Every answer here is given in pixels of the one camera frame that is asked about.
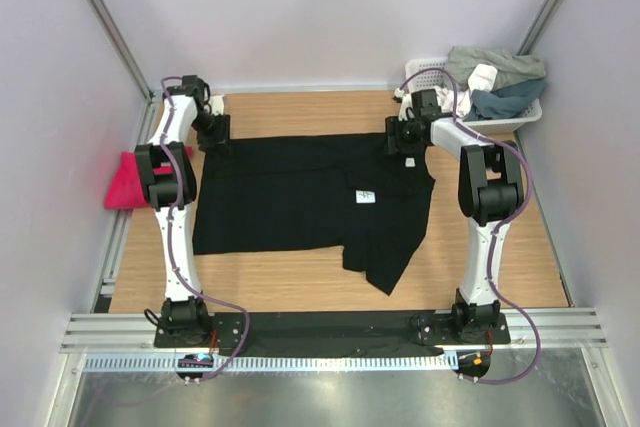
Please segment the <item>black t shirt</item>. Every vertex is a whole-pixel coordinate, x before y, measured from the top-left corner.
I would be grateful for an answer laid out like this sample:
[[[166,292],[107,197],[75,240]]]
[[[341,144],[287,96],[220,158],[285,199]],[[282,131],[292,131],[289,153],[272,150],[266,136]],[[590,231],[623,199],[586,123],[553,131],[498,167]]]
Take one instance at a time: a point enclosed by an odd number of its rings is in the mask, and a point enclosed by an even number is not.
[[[235,139],[204,158],[197,255],[340,246],[344,269],[391,294],[427,231],[425,153],[384,152],[382,133]]]

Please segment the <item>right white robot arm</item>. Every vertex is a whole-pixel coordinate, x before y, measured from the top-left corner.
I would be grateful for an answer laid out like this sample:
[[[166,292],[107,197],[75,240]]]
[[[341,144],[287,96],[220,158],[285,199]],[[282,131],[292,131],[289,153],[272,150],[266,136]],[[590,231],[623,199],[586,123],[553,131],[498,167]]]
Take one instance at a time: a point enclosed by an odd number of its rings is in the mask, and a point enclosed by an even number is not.
[[[443,113],[432,89],[397,89],[399,113],[385,119],[388,155],[410,157],[439,147],[458,162],[457,198],[469,227],[463,280],[448,314],[419,319],[421,341],[479,344],[502,329],[498,276],[511,220],[525,201],[521,156],[509,143],[492,140]]]

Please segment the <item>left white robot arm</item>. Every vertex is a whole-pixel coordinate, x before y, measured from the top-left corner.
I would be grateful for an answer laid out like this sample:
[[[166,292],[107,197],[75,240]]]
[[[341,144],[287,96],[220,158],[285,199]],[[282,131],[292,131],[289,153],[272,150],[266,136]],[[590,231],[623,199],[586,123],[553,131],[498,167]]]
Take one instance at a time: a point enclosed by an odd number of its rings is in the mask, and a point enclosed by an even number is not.
[[[165,263],[164,301],[158,314],[145,310],[155,327],[154,346],[202,347],[214,328],[195,268],[192,220],[197,179],[187,153],[190,132],[198,148],[230,151],[230,116],[225,97],[213,95],[197,75],[161,80],[164,111],[152,136],[135,147],[144,199],[158,223]]]

